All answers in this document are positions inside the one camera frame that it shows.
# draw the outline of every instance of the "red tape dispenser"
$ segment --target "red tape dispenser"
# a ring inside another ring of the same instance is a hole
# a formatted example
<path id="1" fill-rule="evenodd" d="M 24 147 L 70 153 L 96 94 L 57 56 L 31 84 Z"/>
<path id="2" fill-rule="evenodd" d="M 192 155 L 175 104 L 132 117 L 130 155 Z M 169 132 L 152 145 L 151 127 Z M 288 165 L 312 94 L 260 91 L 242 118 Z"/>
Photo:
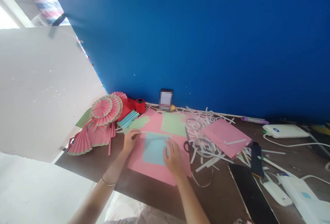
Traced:
<path id="1" fill-rule="evenodd" d="M 137 99 L 135 103 L 135 109 L 139 114 L 142 114 L 145 112 L 145 101 L 141 98 Z"/>

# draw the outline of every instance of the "glue stick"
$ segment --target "glue stick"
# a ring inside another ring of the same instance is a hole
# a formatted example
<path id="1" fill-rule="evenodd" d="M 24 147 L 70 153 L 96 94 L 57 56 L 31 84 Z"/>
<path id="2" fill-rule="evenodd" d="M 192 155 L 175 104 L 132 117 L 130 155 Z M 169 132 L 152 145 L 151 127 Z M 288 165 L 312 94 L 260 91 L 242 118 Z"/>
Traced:
<path id="1" fill-rule="evenodd" d="M 254 122 L 254 123 L 258 123 L 258 124 L 269 124 L 269 121 L 257 119 L 257 118 L 251 118 L 251 117 L 242 117 L 241 120 L 248 121 L 248 122 Z"/>

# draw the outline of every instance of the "woman's right hand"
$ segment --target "woman's right hand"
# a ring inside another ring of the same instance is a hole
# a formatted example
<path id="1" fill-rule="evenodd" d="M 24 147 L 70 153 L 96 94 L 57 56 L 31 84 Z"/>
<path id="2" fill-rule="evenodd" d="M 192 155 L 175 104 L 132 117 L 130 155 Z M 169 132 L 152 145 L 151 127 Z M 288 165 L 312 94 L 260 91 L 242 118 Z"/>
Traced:
<path id="1" fill-rule="evenodd" d="M 165 142 L 169 153 L 169 156 L 167 156 L 167 147 L 164 147 L 163 157 L 167 168 L 173 174 L 174 178 L 185 176 L 185 172 L 181 164 L 181 150 L 179 145 L 171 138 Z"/>

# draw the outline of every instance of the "gold bracelet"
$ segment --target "gold bracelet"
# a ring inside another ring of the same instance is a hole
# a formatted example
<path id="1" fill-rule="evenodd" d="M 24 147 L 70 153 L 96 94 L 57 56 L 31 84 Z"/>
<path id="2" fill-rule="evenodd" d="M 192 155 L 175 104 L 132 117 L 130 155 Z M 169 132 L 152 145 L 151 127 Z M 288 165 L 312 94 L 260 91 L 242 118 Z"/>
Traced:
<path id="1" fill-rule="evenodd" d="M 107 184 L 107 183 L 105 183 L 105 182 L 103 181 L 103 176 L 101 177 L 101 182 L 102 182 L 103 184 L 105 184 L 106 186 L 115 186 L 115 185 L 116 185 L 116 183 L 114 183 L 114 184 Z"/>

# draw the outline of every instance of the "phone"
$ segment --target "phone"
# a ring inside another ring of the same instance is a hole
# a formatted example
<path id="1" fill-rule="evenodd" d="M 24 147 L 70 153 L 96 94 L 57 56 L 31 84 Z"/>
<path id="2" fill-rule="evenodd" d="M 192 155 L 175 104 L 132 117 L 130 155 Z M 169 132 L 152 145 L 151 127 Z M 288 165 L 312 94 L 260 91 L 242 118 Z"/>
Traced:
<path id="1" fill-rule="evenodd" d="M 250 169 L 229 164 L 229 171 L 252 221 L 255 224 L 279 224 Z"/>
<path id="2" fill-rule="evenodd" d="M 161 89 L 159 98 L 159 109 L 170 110 L 172 104 L 173 90 Z"/>

